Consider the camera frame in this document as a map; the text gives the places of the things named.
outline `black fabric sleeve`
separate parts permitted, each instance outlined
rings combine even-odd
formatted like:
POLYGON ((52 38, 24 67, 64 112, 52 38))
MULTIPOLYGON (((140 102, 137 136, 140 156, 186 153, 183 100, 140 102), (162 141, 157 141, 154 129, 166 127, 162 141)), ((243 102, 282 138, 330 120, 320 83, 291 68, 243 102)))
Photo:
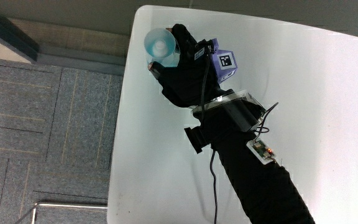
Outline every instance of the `black fabric sleeve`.
POLYGON ((254 133, 234 131, 211 147, 221 163, 252 224, 310 224, 313 217, 284 167, 263 165, 246 143, 254 133))

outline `wire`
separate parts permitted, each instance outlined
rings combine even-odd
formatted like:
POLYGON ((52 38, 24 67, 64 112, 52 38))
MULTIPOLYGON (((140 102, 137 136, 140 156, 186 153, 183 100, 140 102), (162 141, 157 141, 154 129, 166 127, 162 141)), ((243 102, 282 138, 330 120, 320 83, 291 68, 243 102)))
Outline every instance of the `wire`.
POLYGON ((269 131, 270 131, 270 129, 269 128, 266 128, 266 127, 257 127, 257 128, 260 128, 260 129, 266 129, 267 131, 262 131, 261 133, 262 134, 264 134, 264 133, 268 133, 269 131))
POLYGON ((256 138, 254 139, 254 143, 256 142, 256 139, 259 138, 260 134, 262 134, 262 130, 264 129, 264 125, 265 125, 265 121, 266 121, 266 118, 267 118, 267 115, 269 115, 269 113, 278 105, 278 102, 275 103, 271 108, 269 108, 265 114, 265 117, 262 121, 262 123, 260 124, 260 129, 259 129, 259 133, 258 135, 256 136, 256 138))
POLYGON ((205 116, 205 105, 204 105, 204 93, 205 93, 205 84, 206 84, 206 77, 208 76, 208 71, 209 71, 209 49, 207 50, 206 53, 206 69, 205 69, 205 73, 204 73, 204 79, 203 79, 203 88, 201 91, 201 125, 200 128, 202 129, 204 127, 204 116, 205 116))
POLYGON ((218 197, 216 196, 216 175, 212 168, 212 163, 214 162, 215 152, 216 151, 213 149, 211 163, 209 163, 209 169, 211 170, 212 176, 214 177, 214 196, 215 196, 215 221, 214 221, 214 223, 216 224, 216 221, 218 219, 218 197))

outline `small electronic board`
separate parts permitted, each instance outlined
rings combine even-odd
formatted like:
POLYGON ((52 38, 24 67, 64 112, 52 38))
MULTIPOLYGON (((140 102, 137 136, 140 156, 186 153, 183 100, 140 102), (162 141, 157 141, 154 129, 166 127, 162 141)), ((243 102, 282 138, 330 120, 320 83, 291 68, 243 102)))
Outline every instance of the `small electronic board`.
POLYGON ((263 165, 275 161, 275 154, 260 138, 251 140, 247 143, 247 147, 255 154, 263 165))

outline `gray carpet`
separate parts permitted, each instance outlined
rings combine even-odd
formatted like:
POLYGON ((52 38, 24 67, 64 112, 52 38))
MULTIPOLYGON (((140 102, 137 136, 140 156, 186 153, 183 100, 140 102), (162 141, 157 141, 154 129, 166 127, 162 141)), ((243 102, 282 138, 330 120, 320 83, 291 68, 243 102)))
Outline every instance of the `gray carpet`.
MULTIPOLYGON (((107 204, 121 85, 117 75, 0 60, 0 223, 35 202, 107 204)), ((100 210, 39 208, 36 223, 105 222, 100 210)))

